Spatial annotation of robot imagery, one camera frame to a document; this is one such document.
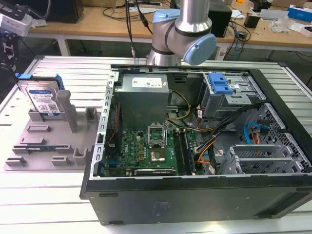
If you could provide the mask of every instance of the yellow cable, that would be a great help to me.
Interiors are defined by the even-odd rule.
[[[172,90],[172,92],[173,93],[177,93],[187,103],[188,111],[187,111],[187,113],[184,116],[176,117],[176,118],[166,118],[166,120],[181,120],[181,119],[185,119],[187,116],[189,116],[189,114],[191,112],[191,106],[190,106],[189,102],[186,100],[186,98],[181,93],[179,93],[176,90]]]

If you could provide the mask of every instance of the chip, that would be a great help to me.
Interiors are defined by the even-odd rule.
[[[152,162],[165,162],[166,161],[166,152],[164,149],[151,149],[151,161]]]

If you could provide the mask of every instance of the wooden desk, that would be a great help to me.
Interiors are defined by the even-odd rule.
[[[250,8],[250,3],[245,1],[244,4],[232,4],[232,7],[247,13]],[[154,14],[147,14],[148,21],[153,20]],[[114,17],[125,17],[125,13],[113,14]],[[240,24],[244,24],[244,19],[236,19]],[[273,33],[269,29],[269,21],[260,20],[257,28],[249,29],[252,36],[246,43],[245,48],[267,49],[267,50],[288,50],[288,51],[312,51],[312,39],[304,35],[291,31],[289,33]],[[100,40],[100,41],[130,41],[127,31],[127,26],[124,21],[117,21],[103,16],[100,7],[85,7],[81,19],[76,24],[66,24],[49,22],[49,26],[31,29],[29,36],[37,38],[55,38],[58,40],[61,54],[69,56],[70,51],[67,44],[67,39],[84,39],[84,40]],[[152,42],[152,35],[143,26],[141,21],[132,20],[132,34],[134,42]],[[219,47],[216,60],[223,60],[226,50],[230,47],[234,39],[234,32],[231,28],[227,30],[224,38],[217,39]]]

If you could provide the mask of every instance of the desk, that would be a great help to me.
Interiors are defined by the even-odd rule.
[[[77,111],[101,111],[110,64],[145,64],[144,59],[46,56],[26,73],[51,76],[57,71]],[[260,69],[301,123],[312,134],[311,91],[291,72],[273,62],[209,61],[205,67]],[[0,233],[11,234],[183,234],[311,233],[312,201],[281,219],[236,220],[149,225],[101,226],[87,200],[79,199],[83,172],[5,172],[3,165],[29,116],[26,97],[15,86],[0,104]]]
[[[248,1],[245,1],[244,4],[237,4],[234,1],[232,7],[247,13],[250,4]],[[114,16],[124,16],[124,13],[121,13],[121,15],[114,14]],[[146,17],[148,21],[152,21],[153,14],[147,14]],[[244,23],[244,19],[236,19],[236,21],[240,24]],[[249,29],[252,36],[245,44],[245,48],[312,52],[312,38],[307,38],[295,31],[273,33],[269,30],[269,23],[260,20],[257,28]],[[103,16],[100,7],[85,7],[82,18],[76,24],[57,22],[49,22],[48,24],[47,27],[31,29],[29,37],[57,39],[63,56],[70,56],[68,39],[130,41],[126,23]],[[132,22],[132,34],[134,42],[152,42],[152,35],[140,21]],[[223,60],[225,52],[232,44],[233,39],[234,33],[230,28],[224,38],[217,39],[219,49],[216,60]]]

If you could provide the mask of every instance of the red cable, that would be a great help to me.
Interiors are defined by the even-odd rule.
[[[116,128],[117,128],[117,106],[115,106],[115,129],[114,129],[114,132],[111,136],[111,138],[109,139],[107,145],[111,142],[111,140],[113,139],[115,133],[116,133]]]

